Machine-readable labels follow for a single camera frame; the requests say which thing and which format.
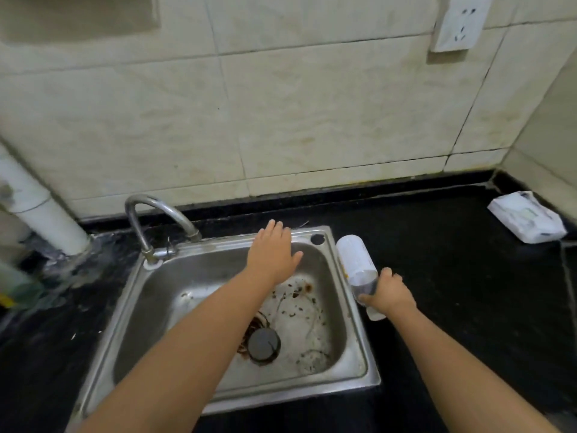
wall socket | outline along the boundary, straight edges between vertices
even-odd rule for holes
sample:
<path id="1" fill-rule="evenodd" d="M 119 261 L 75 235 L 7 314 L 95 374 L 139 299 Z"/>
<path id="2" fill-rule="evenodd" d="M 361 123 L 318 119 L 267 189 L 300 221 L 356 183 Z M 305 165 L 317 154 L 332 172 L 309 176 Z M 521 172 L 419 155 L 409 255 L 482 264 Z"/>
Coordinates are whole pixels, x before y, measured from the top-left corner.
<path id="1" fill-rule="evenodd" d="M 430 50 L 468 50 L 479 39 L 492 0 L 441 0 Z"/>

hand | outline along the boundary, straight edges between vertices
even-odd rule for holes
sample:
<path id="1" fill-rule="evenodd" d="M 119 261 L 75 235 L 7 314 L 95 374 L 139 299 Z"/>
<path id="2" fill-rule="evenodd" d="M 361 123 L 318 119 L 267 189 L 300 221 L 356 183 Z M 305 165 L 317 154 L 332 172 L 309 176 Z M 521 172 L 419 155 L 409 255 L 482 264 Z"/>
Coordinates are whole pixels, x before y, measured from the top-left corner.
<path id="1" fill-rule="evenodd" d="M 301 251 L 291 255 L 290 241 L 290 228 L 283 229 L 283 222 L 269 220 L 266 229 L 256 234 L 249 249 L 246 268 L 269 277 L 273 285 L 286 281 L 303 256 Z"/>
<path id="2" fill-rule="evenodd" d="M 374 292 L 374 295 L 362 294 L 359 295 L 358 299 L 385 316 L 388 316 L 391 310 L 398 306 L 417 307 L 413 295 L 403 283 L 403 277 L 399 274 L 393 275 L 393 271 L 389 267 L 381 270 L 377 291 Z"/>

black countertop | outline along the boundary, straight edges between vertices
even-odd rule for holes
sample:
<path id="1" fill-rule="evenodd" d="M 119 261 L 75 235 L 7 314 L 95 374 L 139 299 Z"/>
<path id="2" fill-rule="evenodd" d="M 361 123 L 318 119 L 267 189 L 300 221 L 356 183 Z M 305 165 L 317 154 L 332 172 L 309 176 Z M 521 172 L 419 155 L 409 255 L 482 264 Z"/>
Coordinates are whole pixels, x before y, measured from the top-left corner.
<path id="1" fill-rule="evenodd" d="M 270 218 L 291 227 L 328 225 L 336 240 L 359 235 L 376 266 L 400 273 L 419 308 L 531 404 L 548 415 L 575 410 L 577 346 L 569 306 L 574 295 L 567 279 L 577 274 L 577 247 L 521 243 L 486 208 L 497 190 L 461 185 L 488 178 L 472 176 L 423 180 L 418 188 L 392 184 L 324 192 L 289 203 L 268 199 L 187 215 L 200 219 L 195 224 L 205 237 L 256 232 Z M 504 182 L 508 191 L 517 189 Z M 391 189 L 413 191 L 387 195 Z M 182 238 L 175 225 L 154 226 L 161 221 L 145 219 L 153 225 L 147 231 L 153 240 Z M 105 230 L 123 222 L 88 228 Z M 100 233 L 96 241 L 100 252 L 45 280 L 51 289 L 44 302 L 49 308 L 4 312 L 2 432 L 61 432 L 68 422 L 139 252 L 126 230 Z M 446 431 L 390 322 L 363 316 L 382 377 L 379 387 L 205 416 L 195 431 Z"/>

pvc pipe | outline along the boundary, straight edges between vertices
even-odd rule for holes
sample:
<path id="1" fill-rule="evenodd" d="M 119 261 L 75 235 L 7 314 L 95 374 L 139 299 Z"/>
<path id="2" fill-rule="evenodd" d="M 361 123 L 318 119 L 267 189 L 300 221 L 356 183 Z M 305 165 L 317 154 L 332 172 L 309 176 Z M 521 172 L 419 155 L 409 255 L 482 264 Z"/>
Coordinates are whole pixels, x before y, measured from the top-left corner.
<path id="1" fill-rule="evenodd" d="M 88 247 L 90 239 L 86 232 L 1 143 L 0 180 L 11 188 L 10 197 L 1 200 L 4 207 L 48 243 L 66 255 L 79 254 Z"/>

stainless steel sink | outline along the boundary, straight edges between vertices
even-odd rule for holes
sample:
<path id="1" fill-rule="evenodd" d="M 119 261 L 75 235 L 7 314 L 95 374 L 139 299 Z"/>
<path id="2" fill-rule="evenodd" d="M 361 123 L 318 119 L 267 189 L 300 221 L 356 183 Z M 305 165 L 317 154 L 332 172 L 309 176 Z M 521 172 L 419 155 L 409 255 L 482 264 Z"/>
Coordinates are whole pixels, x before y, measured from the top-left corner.
<path id="1" fill-rule="evenodd" d="M 164 333 L 244 268 L 253 238 L 182 244 L 177 257 L 155 270 L 145 269 L 140 256 L 81 389 L 70 430 Z M 304 252 L 297 272 L 274 288 L 257 316 L 280 337 L 278 357 L 257 365 L 239 349 L 203 413 L 380 383 L 354 298 L 344 288 L 330 228 L 294 231 L 292 248 Z"/>

